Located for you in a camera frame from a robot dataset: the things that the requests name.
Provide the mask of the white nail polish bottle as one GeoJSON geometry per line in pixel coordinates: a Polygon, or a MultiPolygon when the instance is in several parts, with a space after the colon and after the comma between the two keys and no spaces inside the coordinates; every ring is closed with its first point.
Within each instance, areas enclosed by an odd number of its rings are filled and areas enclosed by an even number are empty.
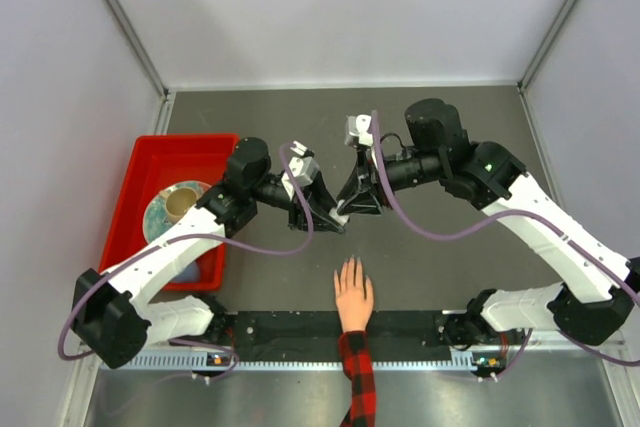
{"type": "Polygon", "coordinates": [[[332,208],[329,214],[331,218],[342,227],[349,222],[350,216],[348,214],[339,214],[336,208],[332,208]]]}

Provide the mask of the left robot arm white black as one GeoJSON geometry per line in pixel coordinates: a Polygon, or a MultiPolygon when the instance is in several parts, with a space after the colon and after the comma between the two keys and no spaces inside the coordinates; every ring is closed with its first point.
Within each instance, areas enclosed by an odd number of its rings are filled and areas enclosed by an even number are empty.
{"type": "Polygon", "coordinates": [[[235,244],[261,203],[285,210],[290,227],[307,234],[345,231],[348,218],[339,214],[313,153],[293,142],[281,147],[280,158],[284,170],[275,175],[267,144],[255,137],[240,140],[222,179],[168,231],[104,272],[89,269],[79,276],[64,329],[112,369],[174,338],[220,341],[227,321],[207,302],[194,296],[157,302],[155,296],[202,255],[235,244]]]}

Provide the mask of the red plaid sleeve forearm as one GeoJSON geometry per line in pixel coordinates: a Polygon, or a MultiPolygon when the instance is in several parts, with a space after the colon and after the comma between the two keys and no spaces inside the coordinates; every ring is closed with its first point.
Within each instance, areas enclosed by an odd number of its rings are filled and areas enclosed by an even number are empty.
{"type": "Polygon", "coordinates": [[[374,427],[377,396],[367,334],[365,331],[343,333],[338,346],[343,373],[351,385],[350,406],[341,426],[374,427]]]}

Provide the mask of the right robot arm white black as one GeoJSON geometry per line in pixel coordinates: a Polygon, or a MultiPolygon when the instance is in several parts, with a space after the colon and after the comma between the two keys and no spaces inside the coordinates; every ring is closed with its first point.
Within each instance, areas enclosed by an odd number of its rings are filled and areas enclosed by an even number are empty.
{"type": "Polygon", "coordinates": [[[472,142],[458,110],[441,99],[410,105],[404,114],[411,145],[382,152],[376,118],[350,116],[346,144],[356,164],[339,194],[337,213],[379,215],[390,208],[414,232],[434,241],[467,237],[499,222],[526,244],[560,280],[520,291],[487,289],[445,330],[456,343],[487,343],[515,329],[555,330],[586,346],[599,346],[626,322],[639,294],[639,262],[598,241],[561,209],[508,149],[472,142]],[[396,192],[437,182],[485,220],[454,234],[428,232],[401,210],[396,192]]]}

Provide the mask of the mannequin hand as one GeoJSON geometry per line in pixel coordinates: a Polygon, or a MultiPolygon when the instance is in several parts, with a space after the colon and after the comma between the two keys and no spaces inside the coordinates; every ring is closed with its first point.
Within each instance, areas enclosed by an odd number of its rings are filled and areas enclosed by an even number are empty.
{"type": "Polygon", "coordinates": [[[374,310],[374,291],[361,260],[346,260],[340,271],[334,272],[333,284],[342,332],[365,331],[374,310]]]}

